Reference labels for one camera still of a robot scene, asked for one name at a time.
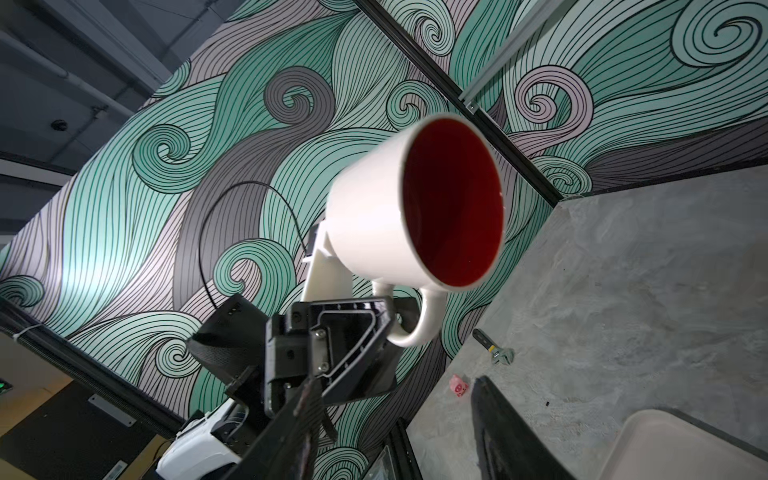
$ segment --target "gray surface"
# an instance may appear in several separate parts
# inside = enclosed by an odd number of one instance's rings
[[[768,450],[768,167],[561,203],[408,434],[424,478],[479,478],[469,394],[488,375],[577,478],[624,420],[677,409]]]

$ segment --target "mug handle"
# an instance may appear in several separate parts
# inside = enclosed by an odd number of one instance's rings
[[[373,296],[392,296],[394,285],[388,283],[371,282]],[[392,326],[392,330],[386,337],[391,343],[406,348],[427,343],[435,338],[445,318],[445,307],[448,304],[448,292],[440,290],[428,290],[421,288],[422,312],[419,322],[411,333],[406,332],[398,323]]]

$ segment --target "swirl pattern wallpaper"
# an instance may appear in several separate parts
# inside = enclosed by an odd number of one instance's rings
[[[382,6],[461,86],[533,0]],[[478,96],[563,195],[768,156],[764,0],[577,0]],[[247,0],[0,252],[0,296],[186,417],[224,399],[184,340],[211,313],[203,218],[242,180],[275,187],[306,236],[336,174],[427,114],[452,111],[350,0]],[[502,258],[449,297],[439,338],[407,349],[399,388],[333,407],[316,478],[359,478],[468,338],[551,207],[498,154]],[[306,277],[277,195],[250,185],[203,232],[205,281],[284,311]],[[355,278],[355,295],[371,293]],[[398,296],[419,294],[400,288]]]

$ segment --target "mug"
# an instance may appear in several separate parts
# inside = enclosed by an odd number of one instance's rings
[[[374,296],[395,285],[422,294],[412,332],[387,339],[421,345],[442,326],[449,292],[482,283],[504,235],[498,168],[474,125],[454,114],[424,118],[343,170],[333,181],[326,224],[341,263],[370,279]]]

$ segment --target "white plastic tray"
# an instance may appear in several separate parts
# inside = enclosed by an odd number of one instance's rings
[[[768,462],[670,413],[641,410],[624,427],[600,480],[768,480]]]

